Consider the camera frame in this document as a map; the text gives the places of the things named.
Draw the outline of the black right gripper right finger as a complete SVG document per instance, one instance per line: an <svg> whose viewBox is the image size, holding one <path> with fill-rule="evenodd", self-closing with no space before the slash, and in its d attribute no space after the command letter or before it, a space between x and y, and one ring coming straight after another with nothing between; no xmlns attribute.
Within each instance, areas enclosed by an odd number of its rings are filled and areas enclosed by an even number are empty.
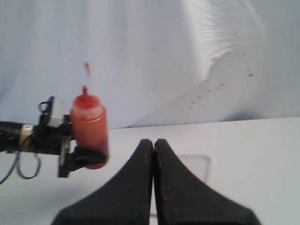
<svg viewBox="0 0 300 225"><path fill-rule="evenodd" d="M197 178L165 139L154 145L154 191L160 225L258 225L242 206Z"/></svg>

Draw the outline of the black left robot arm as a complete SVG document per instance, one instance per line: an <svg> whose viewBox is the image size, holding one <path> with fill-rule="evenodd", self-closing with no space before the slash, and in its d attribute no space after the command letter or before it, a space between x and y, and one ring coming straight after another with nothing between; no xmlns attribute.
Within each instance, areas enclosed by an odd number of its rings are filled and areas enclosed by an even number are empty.
<svg viewBox="0 0 300 225"><path fill-rule="evenodd" d="M81 147L70 151L71 141L75 139L69 115L63 116L63 122L58 127L45 124L46 116L41 117L38 125L22 124L10 121L0 123L0 150L16 154L9 173L16 170L17 174L25 179L35 178L41 168L40 154L57 155L58 177L67 178L71 172L81 168L102 164L107 156ZM21 171L21 153L33 153L37 160L37 168L32 176L26 176Z"/></svg>

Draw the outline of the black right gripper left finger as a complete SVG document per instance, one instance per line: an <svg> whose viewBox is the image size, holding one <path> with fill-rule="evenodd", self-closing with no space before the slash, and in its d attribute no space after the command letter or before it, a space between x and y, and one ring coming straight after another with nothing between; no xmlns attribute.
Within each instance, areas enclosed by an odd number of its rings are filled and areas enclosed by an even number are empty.
<svg viewBox="0 0 300 225"><path fill-rule="evenodd" d="M54 225L148 225L153 144L142 139L130 159L101 188L60 210Z"/></svg>

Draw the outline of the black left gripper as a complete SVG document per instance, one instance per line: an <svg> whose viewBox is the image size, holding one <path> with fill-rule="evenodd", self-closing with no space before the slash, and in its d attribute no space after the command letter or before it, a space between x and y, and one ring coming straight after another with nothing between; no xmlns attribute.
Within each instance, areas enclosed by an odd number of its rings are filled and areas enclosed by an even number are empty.
<svg viewBox="0 0 300 225"><path fill-rule="evenodd" d="M32 141L36 153L57 155L58 177L67 178L73 171L81 168L100 169L106 164L106 155L100 151L75 147L71 153L71 141L74 140L72 122L69 115L64 114L58 127L49 125L50 115L40 116Z"/></svg>

